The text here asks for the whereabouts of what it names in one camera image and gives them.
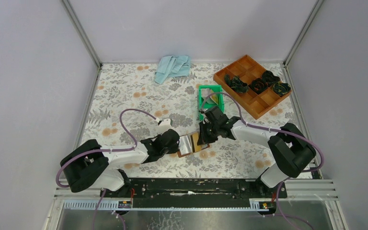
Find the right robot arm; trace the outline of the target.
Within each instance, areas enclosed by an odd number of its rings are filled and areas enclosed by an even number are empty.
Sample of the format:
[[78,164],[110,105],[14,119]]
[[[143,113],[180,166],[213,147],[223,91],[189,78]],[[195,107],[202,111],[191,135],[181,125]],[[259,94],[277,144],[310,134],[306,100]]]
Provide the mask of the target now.
[[269,148],[274,164],[266,169],[256,183],[259,196],[268,197],[275,186],[287,178],[298,177],[314,159],[317,152],[311,142],[292,123],[269,128],[247,123],[242,116],[228,118],[214,106],[204,112],[199,122],[199,144],[210,144],[219,138],[244,140]]

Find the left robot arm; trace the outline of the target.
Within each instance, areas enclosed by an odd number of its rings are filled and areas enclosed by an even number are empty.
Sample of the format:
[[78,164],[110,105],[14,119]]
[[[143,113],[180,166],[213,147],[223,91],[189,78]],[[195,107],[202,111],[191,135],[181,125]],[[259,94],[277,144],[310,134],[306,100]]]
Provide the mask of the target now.
[[[179,150],[179,139],[179,134],[172,129],[141,140],[136,147],[127,149],[103,149],[97,140],[90,139],[60,162],[56,183],[59,187],[70,188],[73,193],[88,188],[104,188],[123,197],[129,192],[128,177],[115,167],[154,162],[166,154],[174,154]],[[61,174],[66,177],[66,185],[59,181]]]

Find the brown leather card holder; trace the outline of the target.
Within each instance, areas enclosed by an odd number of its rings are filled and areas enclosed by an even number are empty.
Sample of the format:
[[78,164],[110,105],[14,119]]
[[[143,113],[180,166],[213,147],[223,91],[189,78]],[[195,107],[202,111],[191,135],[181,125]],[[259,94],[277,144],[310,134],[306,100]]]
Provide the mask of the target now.
[[210,147],[209,144],[199,145],[197,143],[199,141],[199,137],[199,131],[180,136],[178,147],[179,151],[177,152],[178,157],[182,158],[193,153],[208,149]]

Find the silver credit card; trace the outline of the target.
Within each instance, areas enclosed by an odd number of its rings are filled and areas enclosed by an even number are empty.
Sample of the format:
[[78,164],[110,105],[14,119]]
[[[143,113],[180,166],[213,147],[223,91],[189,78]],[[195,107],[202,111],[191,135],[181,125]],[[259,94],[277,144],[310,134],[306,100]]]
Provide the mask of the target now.
[[210,94],[212,94],[213,91],[210,88],[202,88],[201,89],[201,97],[205,100],[205,101],[213,101],[213,95],[209,96]]

